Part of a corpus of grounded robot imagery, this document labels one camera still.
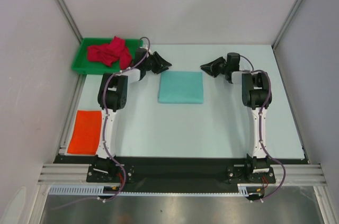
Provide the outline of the teal t shirt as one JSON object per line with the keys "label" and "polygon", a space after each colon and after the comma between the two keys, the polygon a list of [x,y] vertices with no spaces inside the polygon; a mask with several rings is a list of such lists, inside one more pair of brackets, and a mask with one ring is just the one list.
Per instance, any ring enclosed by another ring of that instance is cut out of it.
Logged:
{"label": "teal t shirt", "polygon": [[202,104],[204,102],[202,73],[193,71],[161,73],[158,102],[162,104]]}

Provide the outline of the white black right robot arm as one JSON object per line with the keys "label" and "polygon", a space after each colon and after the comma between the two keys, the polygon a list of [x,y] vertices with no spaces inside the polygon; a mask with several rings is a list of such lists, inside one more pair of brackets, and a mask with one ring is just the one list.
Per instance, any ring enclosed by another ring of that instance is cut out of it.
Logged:
{"label": "white black right robot arm", "polygon": [[236,52],[203,64],[200,69],[214,78],[223,75],[228,83],[241,86],[242,103],[249,117],[249,150],[244,175],[248,181],[257,182],[270,174],[266,146],[266,115],[272,102],[269,76],[262,70],[255,70],[248,58]]}

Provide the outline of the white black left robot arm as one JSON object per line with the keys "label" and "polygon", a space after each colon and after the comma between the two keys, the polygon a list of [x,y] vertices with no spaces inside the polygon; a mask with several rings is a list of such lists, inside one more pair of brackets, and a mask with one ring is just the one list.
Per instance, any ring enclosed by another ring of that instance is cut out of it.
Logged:
{"label": "white black left robot arm", "polygon": [[115,159],[115,140],[120,111],[127,103],[128,86],[144,78],[148,71],[158,75],[169,70],[172,64],[158,52],[151,52],[149,47],[138,48],[132,65],[115,73],[102,76],[97,102],[101,108],[102,125],[96,160],[92,164],[92,173],[98,173],[109,182],[116,175],[123,175],[123,170]]}

